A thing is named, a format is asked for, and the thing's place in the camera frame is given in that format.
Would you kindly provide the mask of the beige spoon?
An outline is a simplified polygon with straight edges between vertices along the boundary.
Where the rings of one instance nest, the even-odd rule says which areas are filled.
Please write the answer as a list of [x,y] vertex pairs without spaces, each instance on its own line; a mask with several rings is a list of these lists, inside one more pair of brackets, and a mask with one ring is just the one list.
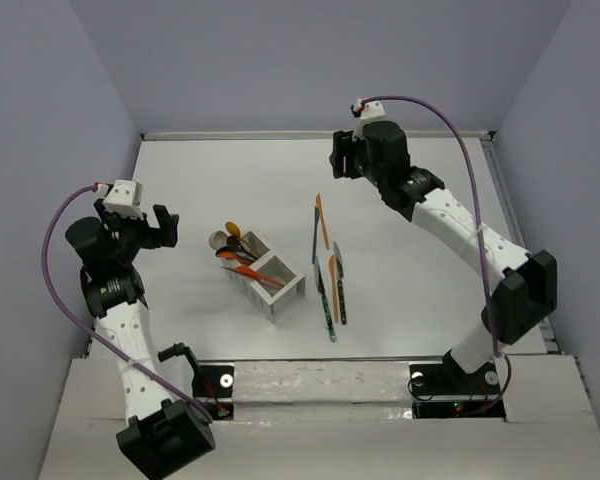
[[214,250],[217,251],[223,247],[227,246],[228,235],[224,231],[215,231],[209,237],[209,245]]

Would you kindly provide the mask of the red-orange spoon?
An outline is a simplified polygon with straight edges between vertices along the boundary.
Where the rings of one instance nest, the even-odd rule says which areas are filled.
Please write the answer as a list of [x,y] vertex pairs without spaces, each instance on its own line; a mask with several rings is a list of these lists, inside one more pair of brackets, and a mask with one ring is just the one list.
[[235,260],[246,266],[249,266],[253,263],[253,260],[251,260],[249,257],[241,256],[237,252],[228,250],[218,250],[215,252],[215,256],[226,260]]

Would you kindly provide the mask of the brown spoon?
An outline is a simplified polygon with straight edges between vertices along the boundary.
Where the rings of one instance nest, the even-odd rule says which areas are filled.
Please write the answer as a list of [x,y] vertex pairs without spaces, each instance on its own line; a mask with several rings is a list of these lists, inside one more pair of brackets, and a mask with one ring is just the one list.
[[236,252],[239,252],[239,253],[243,254],[244,256],[251,258],[252,260],[258,259],[258,256],[254,252],[252,252],[246,246],[246,244],[236,236],[233,236],[233,235],[228,236],[227,237],[227,245],[232,247]]

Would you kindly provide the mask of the yellow-orange spoon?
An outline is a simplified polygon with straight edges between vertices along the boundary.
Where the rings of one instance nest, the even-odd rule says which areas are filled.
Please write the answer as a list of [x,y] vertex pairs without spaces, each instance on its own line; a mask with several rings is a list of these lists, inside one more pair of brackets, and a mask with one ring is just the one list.
[[225,228],[230,236],[234,236],[236,238],[242,237],[241,230],[236,223],[228,221],[225,223]]

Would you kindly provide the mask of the dark blue spoon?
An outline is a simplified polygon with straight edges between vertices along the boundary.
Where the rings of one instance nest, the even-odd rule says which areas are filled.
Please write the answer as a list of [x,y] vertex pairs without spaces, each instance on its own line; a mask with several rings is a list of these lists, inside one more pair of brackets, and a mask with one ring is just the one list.
[[230,245],[225,245],[219,248],[215,252],[215,256],[227,260],[236,260],[246,265],[250,265],[256,261],[256,258],[251,256],[248,252],[236,249]]

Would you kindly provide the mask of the red-orange knife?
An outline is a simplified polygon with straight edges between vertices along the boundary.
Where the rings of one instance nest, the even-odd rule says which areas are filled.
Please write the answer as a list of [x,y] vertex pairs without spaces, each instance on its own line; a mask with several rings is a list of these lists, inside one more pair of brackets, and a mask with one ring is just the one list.
[[225,270],[231,271],[240,276],[250,278],[252,280],[256,280],[261,283],[268,284],[268,285],[273,286],[278,289],[281,289],[284,287],[283,283],[281,283],[277,280],[274,280],[270,277],[264,276],[264,275],[260,274],[259,272],[251,269],[250,267],[247,267],[244,265],[240,265],[240,266],[236,266],[236,267],[225,267]]

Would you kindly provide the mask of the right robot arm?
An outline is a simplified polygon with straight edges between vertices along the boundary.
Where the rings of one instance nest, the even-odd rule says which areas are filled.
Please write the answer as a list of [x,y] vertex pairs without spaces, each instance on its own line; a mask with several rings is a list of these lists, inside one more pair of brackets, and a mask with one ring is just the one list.
[[366,178],[389,208],[440,240],[486,282],[480,325],[444,355],[440,368],[448,390],[466,390],[496,351],[554,312],[556,258],[546,250],[531,253],[477,224],[440,178],[412,164],[407,136],[396,123],[374,121],[360,133],[337,131],[332,140],[334,177]]

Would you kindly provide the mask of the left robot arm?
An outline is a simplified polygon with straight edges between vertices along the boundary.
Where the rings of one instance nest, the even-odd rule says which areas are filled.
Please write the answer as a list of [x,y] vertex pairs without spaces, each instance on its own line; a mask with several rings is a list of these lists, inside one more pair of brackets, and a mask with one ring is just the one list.
[[147,479],[165,479],[216,447],[211,417],[189,394],[201,370],[186,360],[173,363],[166,378],[150,331],[145,288],[134,260],[143,250],[173,248],[179,217],[163,205],[149,225],[136,207],[95,202],[65,232],[81,259],[81,290],[96,323],[94,338],[116,357],[125,400],[125,427],[116,435],[124,457]]

